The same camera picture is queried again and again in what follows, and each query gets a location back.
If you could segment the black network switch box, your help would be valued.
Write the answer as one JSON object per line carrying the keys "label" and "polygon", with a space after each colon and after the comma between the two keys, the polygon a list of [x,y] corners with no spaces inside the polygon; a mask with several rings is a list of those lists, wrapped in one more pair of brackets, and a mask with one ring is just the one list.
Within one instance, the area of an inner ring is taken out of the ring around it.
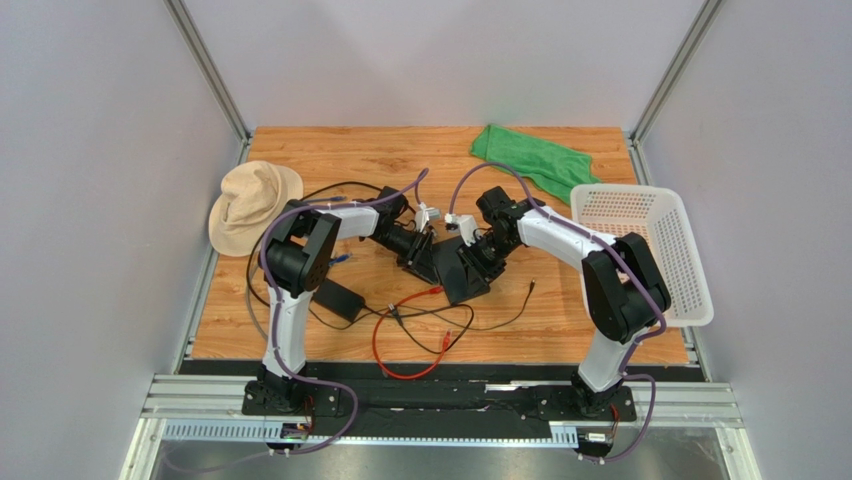
{"label": "black network switch box", "polygon": [[434,244],[432,259],[451,305],[461,304],[491,291],[490,284],[469,262],[469,248],[460,237]]}

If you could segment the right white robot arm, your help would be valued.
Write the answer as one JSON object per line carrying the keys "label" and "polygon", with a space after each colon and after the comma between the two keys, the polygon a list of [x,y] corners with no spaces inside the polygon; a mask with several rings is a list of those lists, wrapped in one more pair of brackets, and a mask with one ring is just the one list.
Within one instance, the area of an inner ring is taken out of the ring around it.
{"label": "right white robot arm", "polygon": [[571,377],[571,401],[584,416],[608,406],[626,375],[638,344],[665,323],[671,296],[648,243],[639,234],[621,237],[589,230],[529,197],[516,202],[495,187],[477,201],[489,228],[481,233],[470,215],[449,212],[459,231],[463,261],[480,276],[497,276],[518,246],[540,249],[577,270],[585,307],[596,332]]}

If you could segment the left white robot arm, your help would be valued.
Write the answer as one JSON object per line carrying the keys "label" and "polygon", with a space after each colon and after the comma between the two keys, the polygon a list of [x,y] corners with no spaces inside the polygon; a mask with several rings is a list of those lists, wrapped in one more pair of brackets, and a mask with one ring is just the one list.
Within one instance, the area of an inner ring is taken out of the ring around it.
{"label": "left white robot arm", "polygon": [[253,400],[282,403],[288,411],[301,404],[310,383],[301,375],[309,307],[329,273],[335,243],[371,237],[405,255],[423,237],[396,223],[407,207],[404,194],[390,187],[372,200],[285,204],[261,237],[259,263],[269,290],[270,329],[261,370],[246,388]]}

